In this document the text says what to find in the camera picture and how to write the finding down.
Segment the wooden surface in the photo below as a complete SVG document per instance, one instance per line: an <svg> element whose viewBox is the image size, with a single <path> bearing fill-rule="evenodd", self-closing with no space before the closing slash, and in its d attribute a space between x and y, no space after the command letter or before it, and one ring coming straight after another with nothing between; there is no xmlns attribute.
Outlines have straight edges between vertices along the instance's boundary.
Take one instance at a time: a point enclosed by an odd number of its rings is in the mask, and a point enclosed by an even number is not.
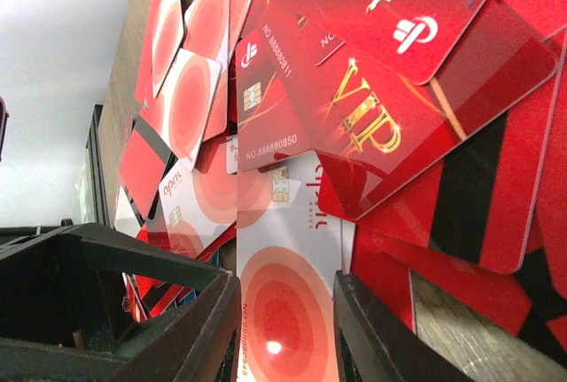
<svg viewBox="0 0 567 382"><path fill-rule="evenodd" d="M124 125L136 116L137 68L150 0L129 0L120 34L99 135L106 196L113 221ZM191 0L182 0L183 9ZM223 257L236 267L234 254ZM567 370L414 276L418 336L476 381L532 382L567 380Z"/></svg>

